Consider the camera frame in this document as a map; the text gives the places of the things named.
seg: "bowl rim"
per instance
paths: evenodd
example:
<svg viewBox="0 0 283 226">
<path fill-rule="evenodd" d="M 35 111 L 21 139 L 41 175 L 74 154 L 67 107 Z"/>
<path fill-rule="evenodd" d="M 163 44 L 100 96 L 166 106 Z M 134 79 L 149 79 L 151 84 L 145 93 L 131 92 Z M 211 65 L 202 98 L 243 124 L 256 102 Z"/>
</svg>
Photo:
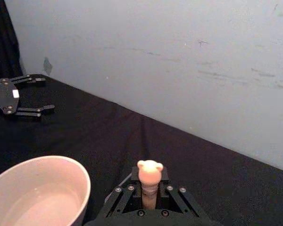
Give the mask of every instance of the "bowl rim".
<svg viewBox="0 0 283 226">
<path fill-rule="evenodd" d="M 60 160 L 66 160 L 68 162 L 71 162 L 71 163 L 74 163 L 76 166 L 78 166 L 80 168 L 80 170 L 83 172 L 83 174 L 85 175 L 85 178 L 87 180 L 87 189 L 86 189 L 86 195 L 85 195 L 85 198 L 83 200 L 83 203 L 80 207 L 80 209 L 78 210 L 77 214 L 74 216 L 74 218 L 71 220 L 71 222 L 69 222 L 69 224 L 67 224 L 66 226 L 71 226 L 78 218 L 79 216 L 82 214 L 82 212 L 84 211 L 85 208 L 87 208 L 87 204 L 88 204 L 88 201 L 89 201 L 89 197 L 90 197 L 90 192 L 91 192 L 91 182 L 90 182 L 90 177 L 89 177 L 89 174 L 86 170 L 86 168 L 81 164 L 79 163 L 77 160 L 74 160 L 72 158 L 69 158 L 69 157 L 65 157 L 65 156 L 61 156 L 61 155 L 46 155 L 46 156 L 41 156 L 41 157 L 36 157 L 36 158 L 32 158 L 32 159 L 29 159 L 29 160 L 26 160 L 26 161 L 23 161 L 23 162 L 20 162 L 12 167 L 10 167 L 9 169 L 7 169 L 6 171 L 2 172 L 0 174 L 0 180 L 5 177 L 5 175 L 7 175 L 9 172 L 11 171 L 14 171 L 15 169 L 23 166 L 23 165 L 26 165 L 26 164 L 29 164 L 31 162 L 34 162 L 34 161 L 39 161 L 41 159 L 60 159 Z"/>
</svg>

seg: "white sticker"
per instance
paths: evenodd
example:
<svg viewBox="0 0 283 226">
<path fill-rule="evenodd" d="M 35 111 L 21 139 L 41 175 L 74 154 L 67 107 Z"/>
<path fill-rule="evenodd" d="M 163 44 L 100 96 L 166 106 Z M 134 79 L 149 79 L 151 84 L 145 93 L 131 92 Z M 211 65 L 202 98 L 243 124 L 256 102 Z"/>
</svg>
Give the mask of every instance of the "white sticker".
<svg viewBox="0 0 283 226">
<path fill-rule="evenodd" d="M 13 96 L 14 98 L 19 98 L 19 91 L 17 89 L 13 89 Z"/>
</svg>

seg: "black curtain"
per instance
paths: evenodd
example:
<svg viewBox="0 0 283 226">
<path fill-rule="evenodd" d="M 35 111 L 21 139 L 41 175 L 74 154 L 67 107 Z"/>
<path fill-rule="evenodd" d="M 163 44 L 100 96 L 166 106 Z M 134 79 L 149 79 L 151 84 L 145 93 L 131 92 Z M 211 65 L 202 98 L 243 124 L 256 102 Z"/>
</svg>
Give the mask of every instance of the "black curtain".
<svg viewBox="0 0 283 226">
<path fill-rule="evenodd" d="M 0 78 L 22 76 L 19 46 L 4 0 L 0 0 Z"/>
</svg>

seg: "black cloth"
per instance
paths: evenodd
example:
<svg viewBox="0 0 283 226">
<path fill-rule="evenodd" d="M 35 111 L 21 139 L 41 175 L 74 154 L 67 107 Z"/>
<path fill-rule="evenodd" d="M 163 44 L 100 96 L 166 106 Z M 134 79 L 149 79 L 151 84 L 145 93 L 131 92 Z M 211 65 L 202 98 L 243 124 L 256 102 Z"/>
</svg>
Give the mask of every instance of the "black cloth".
<svg viewBox="0 0 283 226">
<path fill-rule="evenodd" d="M 212 220 L 224 225 L 283 225 L 283 171 L 47 78 L 46 87 L 20 89 L 22 107 L 54 104 L 41 121 L 0 114 L 0 173 L 22 161 L 63 155 L 91 178 L 84 222 L 138 160 L 168 168 Z"/>
<path fill-rule="evenodd" d="M 0 0 L 0 78 L 22 76 L 16 33 L 4 0 Z"/>
</svg>

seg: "white bowl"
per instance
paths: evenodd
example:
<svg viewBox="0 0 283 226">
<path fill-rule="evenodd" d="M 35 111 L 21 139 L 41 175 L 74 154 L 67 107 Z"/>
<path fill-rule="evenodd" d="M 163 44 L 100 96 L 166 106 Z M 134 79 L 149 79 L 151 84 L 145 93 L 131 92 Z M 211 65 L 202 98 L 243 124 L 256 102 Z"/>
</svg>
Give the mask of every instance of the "white bowl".
<svg viewBox="0 0 283 226">
<path fill-rule="evenodd" d="M 0 174 L 0 226 L 81 226 L 90 178 L 77 161 L 44 156 Z"/>
</svg>

